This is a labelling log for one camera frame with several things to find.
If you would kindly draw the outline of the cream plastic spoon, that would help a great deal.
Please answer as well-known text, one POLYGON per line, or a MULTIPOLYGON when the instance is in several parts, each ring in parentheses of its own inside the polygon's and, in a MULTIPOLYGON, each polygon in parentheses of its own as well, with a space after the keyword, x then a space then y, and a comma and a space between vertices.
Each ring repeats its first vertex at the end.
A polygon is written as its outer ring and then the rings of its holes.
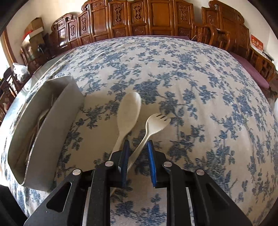
POLYGON ((127 93, 121 100, 117 111, 117 126, 119 131, 118 139, 109 156, 111 160, 112 154, 120 150, 122 142, 126 135, 135 126, 141 109, 141 97, 137 92, 127 93))

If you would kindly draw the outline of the carved wooden long bench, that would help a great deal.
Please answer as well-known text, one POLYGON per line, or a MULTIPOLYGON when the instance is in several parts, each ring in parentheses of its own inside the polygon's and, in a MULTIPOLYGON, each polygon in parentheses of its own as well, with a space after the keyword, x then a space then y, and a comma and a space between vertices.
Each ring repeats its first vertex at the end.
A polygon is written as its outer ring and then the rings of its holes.
POLYGON ((193 4, 186 1, 86 1, 78 16, 56 20, 50 34, 51 49, 63 53, 106 39, 142 36, 192 35, 193 4))

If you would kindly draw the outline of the carved wooden side bench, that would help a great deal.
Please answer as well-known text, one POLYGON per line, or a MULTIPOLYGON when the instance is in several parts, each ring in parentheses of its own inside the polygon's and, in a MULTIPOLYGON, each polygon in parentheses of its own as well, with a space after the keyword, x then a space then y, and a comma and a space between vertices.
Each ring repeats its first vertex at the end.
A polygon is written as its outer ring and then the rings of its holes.
POLYGON ((209 1, 208 5, 209 7, 202 7, 202 22, 228 31, 234 40, 231 51, 245 58, 267 82, 270 82, 276 74, 275 65, 251 47, 251 36, 249 29, 244 25, 242 15, 220 1, 209 1))

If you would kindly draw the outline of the red calendar card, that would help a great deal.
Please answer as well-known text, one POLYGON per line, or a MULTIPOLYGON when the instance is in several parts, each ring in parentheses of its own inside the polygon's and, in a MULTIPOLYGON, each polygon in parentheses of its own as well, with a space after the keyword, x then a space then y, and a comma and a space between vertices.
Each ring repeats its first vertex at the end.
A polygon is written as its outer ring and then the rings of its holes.
POLYGON ((250 37, 250 45, 252 48, 254 48, 258 52, 263 52, 263 43, 256 38, 253 34, 251 34, 250 37))

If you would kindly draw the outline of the blue floral tablecloth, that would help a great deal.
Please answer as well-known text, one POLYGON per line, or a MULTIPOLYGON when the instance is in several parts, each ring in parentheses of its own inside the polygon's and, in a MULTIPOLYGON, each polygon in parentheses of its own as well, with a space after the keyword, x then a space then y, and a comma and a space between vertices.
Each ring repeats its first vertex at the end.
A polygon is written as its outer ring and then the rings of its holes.
POLYGON ((48 193, 17 183, 7 161, 16 122, 47 81, 71 75, 84 95, 57 163, 54 185, 73 169, 106 161, 118 138, 117 110, 124 95, 140 94, 140 116, 128 135, 135 150, 147 118, 171 123, 152 136, 156 150, 189 171, 203 169, 253 225, 277 200, 277 118, 263 92, 228 52, 170 37, 108 39, 71 50, 50 67, 1 125, 1 167, 25 215, 48 193))

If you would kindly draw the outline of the white plastic bag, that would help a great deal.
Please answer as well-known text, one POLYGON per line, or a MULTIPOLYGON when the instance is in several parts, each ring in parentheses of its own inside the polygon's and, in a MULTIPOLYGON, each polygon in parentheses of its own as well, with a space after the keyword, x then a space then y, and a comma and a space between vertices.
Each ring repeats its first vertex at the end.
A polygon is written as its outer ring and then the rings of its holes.
POLYGON ((30 75, 27 67, 18 63, 13 63, 13 72, 17 76, 17 80, 23 83, 30 75))

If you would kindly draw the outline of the stacked cardboard boxes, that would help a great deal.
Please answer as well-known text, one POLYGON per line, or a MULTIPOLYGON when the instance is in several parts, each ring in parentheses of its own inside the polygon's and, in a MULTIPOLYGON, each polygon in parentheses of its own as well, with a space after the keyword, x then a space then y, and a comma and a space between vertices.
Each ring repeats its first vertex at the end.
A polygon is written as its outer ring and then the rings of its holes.
POLYGON ((35 18, 26 27, 20 49, 25 65, 44 53, 43 31, 44 25, 41 17, 35 18))

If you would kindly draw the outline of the cream plastic fork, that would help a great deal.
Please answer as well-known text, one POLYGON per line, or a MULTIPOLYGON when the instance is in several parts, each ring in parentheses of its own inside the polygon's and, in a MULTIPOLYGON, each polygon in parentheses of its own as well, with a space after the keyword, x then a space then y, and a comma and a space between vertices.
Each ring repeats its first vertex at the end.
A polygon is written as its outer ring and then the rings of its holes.
POLYGON ((142 141, 135 149, 135 151, 129 157, 127 173, 132 168, 133 164, 135 163, 136 159, 140 155, 141 151, 143 150, 150 137, 163 130, 168 124, 170 124, 170 122, 171 118, 168 118, 167 116, 162 115, 160 113, 152 114, 151 116, 149 116, 145 125, 145 136, 143 137, 142 141))

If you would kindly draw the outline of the dark wooden chair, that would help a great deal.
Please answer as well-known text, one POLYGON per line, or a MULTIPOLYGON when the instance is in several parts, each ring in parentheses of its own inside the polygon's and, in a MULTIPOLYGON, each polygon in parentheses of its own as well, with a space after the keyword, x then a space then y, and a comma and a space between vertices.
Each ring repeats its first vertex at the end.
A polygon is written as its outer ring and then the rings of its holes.
POLYGON ((9 67, 1 79, 1 109, 8 110, 15 97, 22 89, 23 83, 15 76, 13 70, 9 67))

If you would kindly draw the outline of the grey metal utensil tray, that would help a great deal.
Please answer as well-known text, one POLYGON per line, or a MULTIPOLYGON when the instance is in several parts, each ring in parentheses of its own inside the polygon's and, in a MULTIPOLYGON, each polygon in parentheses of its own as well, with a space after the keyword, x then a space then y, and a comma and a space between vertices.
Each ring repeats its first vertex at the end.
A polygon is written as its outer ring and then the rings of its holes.
POLYGON ((84 95, 71 75, 54 78, 31 93, 15 129, 7 162, 17 183, 39 191, 49 191, 58 159, 84 95), (36 133, 38 117, 50 108, 36 133))

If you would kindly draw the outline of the purple side cushion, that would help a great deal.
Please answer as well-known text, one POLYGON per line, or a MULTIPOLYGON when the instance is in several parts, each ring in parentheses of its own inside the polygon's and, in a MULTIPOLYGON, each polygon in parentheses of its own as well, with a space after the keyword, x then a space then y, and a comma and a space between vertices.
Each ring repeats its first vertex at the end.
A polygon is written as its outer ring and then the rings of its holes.
POLYGON ((269 89, 269 83, 260 75, 260 73, 243 57, 230 52, 238 62, 247 70, 260 88, 269 89))

